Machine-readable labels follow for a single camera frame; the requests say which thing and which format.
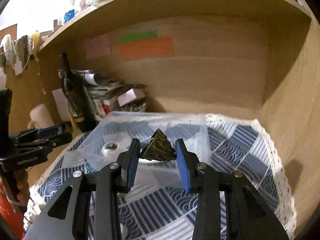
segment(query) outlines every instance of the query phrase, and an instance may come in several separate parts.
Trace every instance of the bottle label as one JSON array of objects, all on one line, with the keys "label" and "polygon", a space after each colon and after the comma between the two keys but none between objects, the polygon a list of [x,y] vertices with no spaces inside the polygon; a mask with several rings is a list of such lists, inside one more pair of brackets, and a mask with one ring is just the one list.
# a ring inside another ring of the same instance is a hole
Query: bottle label
[{"label": "bottle label", "polygon": [[73,91],[66,93],[66,98],[68,100],[68,106],[70,109],[70,113],[72,114],[73,118],[76,122],[84,121],[83,113],[80,106],[76,103],[76,97]]}]

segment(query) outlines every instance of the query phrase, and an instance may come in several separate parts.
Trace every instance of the dark brown pyramid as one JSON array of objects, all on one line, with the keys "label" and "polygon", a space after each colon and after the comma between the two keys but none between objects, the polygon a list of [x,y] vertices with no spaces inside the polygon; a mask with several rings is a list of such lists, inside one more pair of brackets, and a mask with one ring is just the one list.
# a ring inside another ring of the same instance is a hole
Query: dark brown pyramid
[{"label": "dark brown pyramid", "polygon": [[142,149],[140,158],[165,162],[176,160],[177,156],[165,134],[158,129]]}]

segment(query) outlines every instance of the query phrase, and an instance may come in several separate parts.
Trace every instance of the transparent plastic box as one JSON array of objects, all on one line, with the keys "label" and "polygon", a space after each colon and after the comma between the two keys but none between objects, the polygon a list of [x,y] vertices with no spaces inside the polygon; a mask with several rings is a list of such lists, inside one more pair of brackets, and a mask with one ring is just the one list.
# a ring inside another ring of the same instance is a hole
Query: transparent plastic box
[{"label": "transparent plastic box", "polygon": [[[142,149],[158,128],[167,136],[173,148],[175,141],[182,138],[188,151],[196,153],[201,162],[211,163],[204,114],[111,112],[84,140],[78,151],[99,171],[115,162],[121,152],[127,151],[133,138],[140,140]],[[106,150],[105,145],[115,145],[116,149]],[[177,163],[146,164],[145,160],[140,159],[136,181],[144,185],[146,182],[154,185],[180,185]]]}]

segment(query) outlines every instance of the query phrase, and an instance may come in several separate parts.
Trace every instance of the white wall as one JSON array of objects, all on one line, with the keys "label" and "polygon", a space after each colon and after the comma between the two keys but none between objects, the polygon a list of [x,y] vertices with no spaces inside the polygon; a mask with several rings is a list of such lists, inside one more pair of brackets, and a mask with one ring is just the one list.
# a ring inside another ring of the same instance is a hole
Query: white wall
[{"label": "white wall", "polygon": [[52,30],[53,20],[63,17],[69,0],[10,0],[0,15],[0,30],[18,24],[17,38]]}]

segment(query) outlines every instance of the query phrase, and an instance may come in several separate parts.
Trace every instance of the pink sticky note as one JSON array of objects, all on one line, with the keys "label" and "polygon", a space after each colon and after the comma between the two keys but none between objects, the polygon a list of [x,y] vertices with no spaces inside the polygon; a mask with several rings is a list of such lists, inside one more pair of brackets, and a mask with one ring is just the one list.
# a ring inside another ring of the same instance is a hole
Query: pink sticky note
[{"label": "pink sticky note", "polygon": [[110,54],[110,39],[107,34],[99,35],[93,39],[85,40],[87,59]]}]

